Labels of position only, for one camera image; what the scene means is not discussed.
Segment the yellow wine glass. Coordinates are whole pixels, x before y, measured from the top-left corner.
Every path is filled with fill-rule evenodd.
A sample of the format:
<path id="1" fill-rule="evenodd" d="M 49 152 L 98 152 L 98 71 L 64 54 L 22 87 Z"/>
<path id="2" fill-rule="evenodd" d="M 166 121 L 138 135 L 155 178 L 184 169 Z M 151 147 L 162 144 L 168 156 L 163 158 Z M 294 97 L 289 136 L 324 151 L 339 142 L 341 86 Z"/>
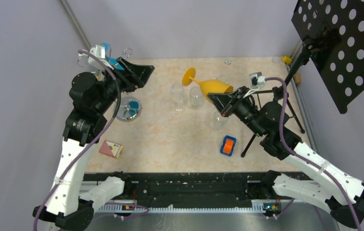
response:
<path id="1" fill-rule="evenodd" d="M 199 85 L 201 92 L 204 95 L 205 99 L 207 101 L 209 101 L 210 103 L 212 101 L 208 97 L 209 93 L 222 94 L 222 93 L 230 93 L 230 92 L 233 92 L 233 90 L 234 90 L 233 86 L 231 86 L 227 83 L 224 83 L 222 81 L 219 81 L 217 79 L 209 79 L 209 80 L 200 81 L 200 80 L 196 79 L 195 76 L 196 76 L 196 69 L 194 67 L 189 68 L 182 77 L 182 85 L 188 86 L 192 82 L 197 83 Z"/>

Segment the clear ribbed short glass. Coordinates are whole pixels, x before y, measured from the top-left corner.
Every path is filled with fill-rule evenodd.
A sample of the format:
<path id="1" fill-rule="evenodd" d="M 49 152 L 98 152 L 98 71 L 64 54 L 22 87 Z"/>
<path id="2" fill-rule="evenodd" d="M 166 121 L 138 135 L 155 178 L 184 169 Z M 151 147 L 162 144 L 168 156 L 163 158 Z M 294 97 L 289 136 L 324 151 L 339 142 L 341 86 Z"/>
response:
<path id="1" fill-rule="evenodd" d="M 193 87 L 189 91 L 189 102 L 193 109 L 200 108 L 204 103 L 204 96 L 199 87 Z"/>

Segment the clear flute wine glass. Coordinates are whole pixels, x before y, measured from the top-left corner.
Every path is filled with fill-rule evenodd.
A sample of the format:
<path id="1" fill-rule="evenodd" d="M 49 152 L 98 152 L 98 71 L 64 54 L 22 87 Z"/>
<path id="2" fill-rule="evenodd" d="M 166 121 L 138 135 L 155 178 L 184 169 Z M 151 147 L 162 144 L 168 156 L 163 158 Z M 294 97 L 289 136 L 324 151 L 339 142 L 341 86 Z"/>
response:
<path id="1" fill-rule="evenodd" d="M 227 76 L 224 76 L 224 75 L 220 75 L 216 79 L 223 82 L 223 83 L 226 83 L 226 84 L 229 83 L 229 78 Z"/>

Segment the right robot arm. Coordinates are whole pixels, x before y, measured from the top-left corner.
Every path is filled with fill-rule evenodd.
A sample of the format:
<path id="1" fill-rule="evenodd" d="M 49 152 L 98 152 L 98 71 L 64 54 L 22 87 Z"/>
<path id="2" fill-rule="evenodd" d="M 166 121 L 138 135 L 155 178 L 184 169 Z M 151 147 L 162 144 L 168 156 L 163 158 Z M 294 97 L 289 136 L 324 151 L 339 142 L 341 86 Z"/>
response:
<path id="1" fill-rule="evenodd" d="M 207 97 L 222 116 L 235 115 L 255 135 L 261 136 L 260 145 L 269 155 L 296 166 L 311 179 L 303 182 L 269 171 L 261 182 L 261 194 L 266 198 L 278 195 L 304 201 L 329 213 L 338 223 L 361 230 L 364 180 L 334 166 L 287 129 L 288 115 L 278 101 L 267 102 L 257 109 L 247 92 L 247 87 L 240 87 L 231 93 L 209 93 Z"/>

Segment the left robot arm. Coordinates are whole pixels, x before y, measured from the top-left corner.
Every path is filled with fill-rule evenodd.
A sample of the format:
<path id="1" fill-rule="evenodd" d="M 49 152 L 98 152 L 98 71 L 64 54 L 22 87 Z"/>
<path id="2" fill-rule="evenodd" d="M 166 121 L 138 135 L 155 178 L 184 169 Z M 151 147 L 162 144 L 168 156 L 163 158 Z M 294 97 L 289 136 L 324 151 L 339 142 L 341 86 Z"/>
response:
<path id="1" fill-rule="evenodd" d="M 152 65 L 132 64 L 121 57 L 117 63 L 118 68 L 105 68 L 102 80 L 91 72 L 73 78 L 69 91 L 73 110 L 65 122 L 59 165 L 49 194 L 33 210 L 35 221 L 66 231 L 83 231 L 108 201 L 130 197 L 132 186 L 121 174 L 107 177 L 85 193 L 80 191 L 90 156 L 113 123 L 105 118 L 105 112 L 114 106 L 117 114 L 121 94 L 144 87 L 155 70 Z"/>

